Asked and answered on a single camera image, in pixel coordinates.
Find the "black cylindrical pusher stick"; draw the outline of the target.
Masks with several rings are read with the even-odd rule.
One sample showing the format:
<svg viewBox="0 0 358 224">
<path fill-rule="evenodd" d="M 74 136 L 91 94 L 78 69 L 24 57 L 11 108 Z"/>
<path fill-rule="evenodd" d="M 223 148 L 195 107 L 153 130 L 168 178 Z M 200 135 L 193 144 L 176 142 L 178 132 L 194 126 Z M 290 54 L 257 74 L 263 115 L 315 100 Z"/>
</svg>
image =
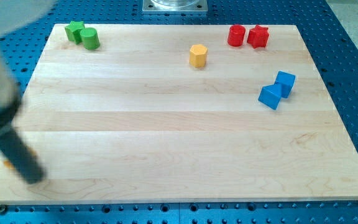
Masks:
<svg viewBox="0 0 358 224">
<path fill-rule="evenodd" d="M 13 129 L 0 135 L 0 151 L 28 184 L 43 180 L 43 167 Z"/>
</svg>

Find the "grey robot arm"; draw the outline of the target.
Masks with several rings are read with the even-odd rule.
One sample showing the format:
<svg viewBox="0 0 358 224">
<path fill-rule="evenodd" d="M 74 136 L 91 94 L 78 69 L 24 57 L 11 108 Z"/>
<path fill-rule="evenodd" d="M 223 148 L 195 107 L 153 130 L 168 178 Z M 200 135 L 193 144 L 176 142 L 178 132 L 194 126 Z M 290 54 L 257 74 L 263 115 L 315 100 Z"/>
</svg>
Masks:
<svg viewBox="0 0 358 224">
<path fill-rule="evenodd" d="M 0 37 L 36 21 L 53 4 L 53 1 L 0 1 Z M 20 105 L 19 87 L 0 55 L 0 151 L 27 183 L 35 184 L 44 178 L 44 169 L 11 126 Z"/>
</svg>

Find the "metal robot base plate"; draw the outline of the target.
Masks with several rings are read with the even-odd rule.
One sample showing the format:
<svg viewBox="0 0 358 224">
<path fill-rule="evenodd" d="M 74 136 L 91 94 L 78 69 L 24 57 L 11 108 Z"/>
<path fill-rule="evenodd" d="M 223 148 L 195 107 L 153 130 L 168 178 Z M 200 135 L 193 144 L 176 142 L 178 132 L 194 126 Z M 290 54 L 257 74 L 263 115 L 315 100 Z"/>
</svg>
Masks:
<svg viewBox="0 0 358 224">
<path fill-rule="evenodd" d="M 207 0 L 143 0 L 144 14 L 206 14 Z"/>
</svg>

